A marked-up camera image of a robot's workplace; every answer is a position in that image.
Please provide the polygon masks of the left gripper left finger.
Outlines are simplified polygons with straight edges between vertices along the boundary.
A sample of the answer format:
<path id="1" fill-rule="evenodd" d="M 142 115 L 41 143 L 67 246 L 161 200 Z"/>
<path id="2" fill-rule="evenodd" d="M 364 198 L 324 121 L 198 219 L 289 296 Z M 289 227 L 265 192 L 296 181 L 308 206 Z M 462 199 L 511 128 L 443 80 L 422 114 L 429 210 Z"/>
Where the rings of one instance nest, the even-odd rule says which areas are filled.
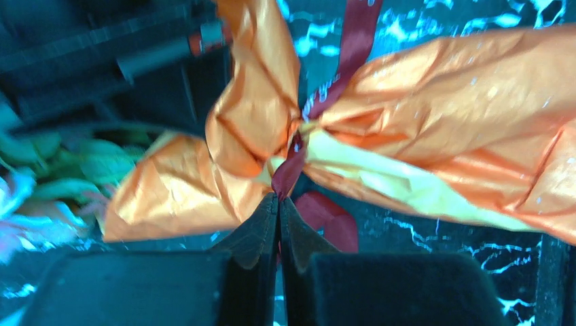
<path id="1" fill-rule="evenodd" d="M 271 325 L 278 198 L 267 194 L 205 251 L 70 254 L 47 272 L 22 325 Z"/>

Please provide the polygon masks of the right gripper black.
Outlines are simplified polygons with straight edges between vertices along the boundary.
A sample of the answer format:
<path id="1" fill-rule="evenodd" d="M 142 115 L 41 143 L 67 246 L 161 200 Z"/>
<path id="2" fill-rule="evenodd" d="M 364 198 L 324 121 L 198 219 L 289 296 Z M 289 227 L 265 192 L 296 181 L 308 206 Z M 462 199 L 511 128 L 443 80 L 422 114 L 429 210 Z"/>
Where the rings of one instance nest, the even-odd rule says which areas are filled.
<path id="1" fill-rule="evenodd" d="M 212 1 L 2 1 L 1 129 L 202 135 L 231 43 Z"/>

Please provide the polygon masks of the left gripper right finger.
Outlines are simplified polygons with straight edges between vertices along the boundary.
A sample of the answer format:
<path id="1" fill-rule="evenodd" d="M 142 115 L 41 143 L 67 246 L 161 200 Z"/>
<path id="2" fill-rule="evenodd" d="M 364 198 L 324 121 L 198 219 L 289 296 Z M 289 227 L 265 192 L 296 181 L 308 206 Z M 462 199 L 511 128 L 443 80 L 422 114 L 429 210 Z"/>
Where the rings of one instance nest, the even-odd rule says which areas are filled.
<path id="1" fill-rule="evenodd" d="M 279 204 L 289 325 L 506 325 L 494 285 L 457 253 L 343 253 Z"/>

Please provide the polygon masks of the pink flower bunch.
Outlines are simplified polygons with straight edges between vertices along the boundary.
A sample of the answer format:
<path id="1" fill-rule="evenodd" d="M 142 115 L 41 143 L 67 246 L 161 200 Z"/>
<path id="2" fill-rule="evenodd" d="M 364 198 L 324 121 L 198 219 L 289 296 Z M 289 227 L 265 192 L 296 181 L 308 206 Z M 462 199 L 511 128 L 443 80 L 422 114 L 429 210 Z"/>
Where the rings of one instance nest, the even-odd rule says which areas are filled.
<path id="1" fill-rule="evenodd" d="M 53 248 L 103 231 L 122 179 L 150 147 L 142 128 L 71 130 L 15 138 L 20 125 L 1 101 L 1 263 L 19 251 Z"/>

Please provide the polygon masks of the orange wrapping paper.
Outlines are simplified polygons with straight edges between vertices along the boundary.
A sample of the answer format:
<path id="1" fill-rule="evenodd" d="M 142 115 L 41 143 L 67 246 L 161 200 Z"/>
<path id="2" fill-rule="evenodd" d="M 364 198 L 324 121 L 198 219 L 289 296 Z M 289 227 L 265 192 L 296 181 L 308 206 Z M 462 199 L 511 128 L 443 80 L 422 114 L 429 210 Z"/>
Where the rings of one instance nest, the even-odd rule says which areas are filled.
<path id="1" fill-rule="evenodd" d="M 298 107 L 275 1 L 219 1 L 234 74 L 206 137 L 175 135 L 107 207 L 106 241 L 234 228 L 300 173 L 351 198 L 575 243 L 575 25 L 440 37 L 367 60 L 381 2 L 347 3 L 338 74 Z"/>

